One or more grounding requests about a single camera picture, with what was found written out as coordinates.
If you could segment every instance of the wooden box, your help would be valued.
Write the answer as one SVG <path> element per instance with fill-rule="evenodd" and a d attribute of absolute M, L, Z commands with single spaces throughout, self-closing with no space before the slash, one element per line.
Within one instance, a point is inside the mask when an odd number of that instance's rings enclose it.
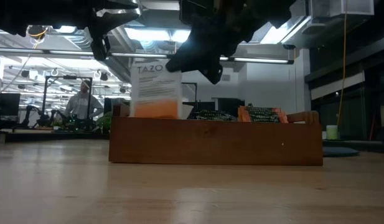
<path fill-rule="evenodd" d="M 316 112 L 288 115 L 306 124 L 113 117 L 109 161 L 142 164 L 321 166 Z"/>

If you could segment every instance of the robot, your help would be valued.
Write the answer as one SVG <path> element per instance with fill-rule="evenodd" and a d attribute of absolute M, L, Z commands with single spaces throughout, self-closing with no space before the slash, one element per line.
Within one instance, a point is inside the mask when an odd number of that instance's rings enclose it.
<path fill-rule="evenodd" d="M 170 72 L 198 70 L 210 82 L 220 81 L 220 57 L 232 56 L 240 42 L 249 42 L 267 22 L 276 28 L 291 18 L 296 0 L 180 0 L 180 20 L 192 27 L 189 38 L 170 59 Z M 0 29 L 23 37 L 29 25 L 88 28 L 94 57 L 105 60 L 110 50 L 107 33 L 139 17 L 135 12 L 98 17 L 101 9 L 136 9 L 131 0 L 0 0 Z"/>

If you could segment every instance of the light fixture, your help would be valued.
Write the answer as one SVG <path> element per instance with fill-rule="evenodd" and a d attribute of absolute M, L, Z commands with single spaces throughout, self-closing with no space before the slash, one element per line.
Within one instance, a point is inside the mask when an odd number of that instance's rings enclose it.
<path fill-rule="evenodd" d="M 101 72 L 100 70 L 97 70 L 94 74 L 93 74 L 93 78 L 100 78 L 101 77 Z"/>
<path fill-rule="evenodd" d="M 73 88 L 70 87 L 70 86 L 64 86 L 64 85 L 62 85 L 62 86 L 60 86 L 59 88 L 61 88 L 61 89 L 63 89 L 63 90 L 67 90 L 67 91 L 73 91 Z"/>
<path fill-rule="evenodd" d="M 29 75 L 30 75 L 30 71 L 28 71 L 28 70 L 23 70 L 22 73 L 21 73 L 21 76 L 23 78 L 28 78 Z"/>
<path fill-rule="evenodd" d="M 288 23 L 283 24 L 279 29 L 272 26 L 268 33 L 261 40 L 261 44 L 277 44 L 288 34 L 289 27 Z"/>
<path fill-rule="evenodd" d="M 62 26 L 60 29 L 56 29 L 57 32 L 63 33 L 63 34 L 72 34 L 77 30 L 77 27 L 73 26 Z"/>
<path fill-rule="evenodd" d="M 121 87 L 119 88 L 119 92 L 120 92 L 120 93 L 126 93 L 126 92 L 127 92 L 127 89 L 126 89 L 125 87 L 121 86 Z"/>
<path fill-rule="evenodd" d="M 292 36 L 296 35 L 296 33 L 301 30 L 309 21 L 311 21 L 311 16 L 306 17 L 293 31 L 291 31 L 282 41 L 281 43 L 286 43 Z"/>
<path fill-rule="evenodd" d="M 288 60 L 264 59 L 264 58 L 235 58 L 235 62 L 281 63 L 281 64 L 289 63 Z"/>
<path fill-rule="evenodd" d="M 190 35 L 190 30 L 177 30 L 174 32 L 174 35 L 172 35 L 172 41 L 175 42 L 185 42 Z"/>
<path fill-rule="evenodd" d="M 63 83 L 57 81 L 57 80 L 53 80 L 52 78 L 48 79 L 49 82 L 54 82 L 55 84 L 58 84 L 58 85 L 62 85 Z"/>
<path fill-rule="evenodd" d="M 139 41 L 169 40 L 169 34 L 166 30 L 159 29 L 132 29 L 125 28 L 128 37 Z"/>
<path fill-rule="evenodd" d="M 35 50 L 35 49 L 10 49 L 0 47 L 0 52 L 5 53 L 25 53 L 25 54 L 43 54 L 43 50 Z"/>
<path fill-rule="evenodd" d="M 100 75 L 100 80 L 107 81 L 109 80 L 109 77 L 107 76 L 107 72 L 102 72 Z"/>
<path fill-rule="evenodd" d="M 57 75 L 59 74 L 59 72 L 57 71 L 57 68 L 55 68 L 55 69 L 53 69 L 53 70 L 50 72 L 50 74 L 51 74 L 52 76 L 57 76 Z"/>
<path fill-rule="evenodd" d="M 112 56 L 119 57 L 140 57 L 140 58 L 168 58 L 164 54 L 137 54 L 137 53 L 111 53 Z"/>
<path fill-rule="evenodd" d="M 2 93 L 20 93 L 21 95 L 25 96 L 43 96 L 44 93 L 28 93 L 28 92 L 20 92 L 20 91 L 3 91 Z M 69 93 L 47 93 L 47 96 L 74 96 L 74 94 Z M 129 97 L 129 94 L 125 95 L 105 95 L 107 98 L 127 98 Z"/>
<path fill-rule="evenodd" d="M 36 108 L 40 108 L 40 106 L 38 106 L 38 105 L 34 105 L 34 104 L 29 104 L 29 106 L 34 106 L 34 107 L 36 107 Z"/>

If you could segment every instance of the wooden table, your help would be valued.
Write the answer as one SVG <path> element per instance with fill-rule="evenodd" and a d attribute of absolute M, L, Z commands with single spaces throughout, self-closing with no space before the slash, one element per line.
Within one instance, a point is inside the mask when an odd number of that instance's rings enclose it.
<path fill-rule="evenodd" d="M 384 223 L 384 154 L 323 167 L 110 164 L 108 141 L 0 147 L 0 223 Z"/>

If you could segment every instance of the exposed ductwork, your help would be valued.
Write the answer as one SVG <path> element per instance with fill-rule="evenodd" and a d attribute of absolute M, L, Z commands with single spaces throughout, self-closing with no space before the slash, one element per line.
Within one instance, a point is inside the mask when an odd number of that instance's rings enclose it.
<path fill-rule="evenodd" d="M 374 15 L 379 0 L 348 1 L 347 30 L 352 30 Z M 311 20 L 285 44 L 297 47 L 321 47 L 344 34 L 346 0 L 309 0 Z"/>

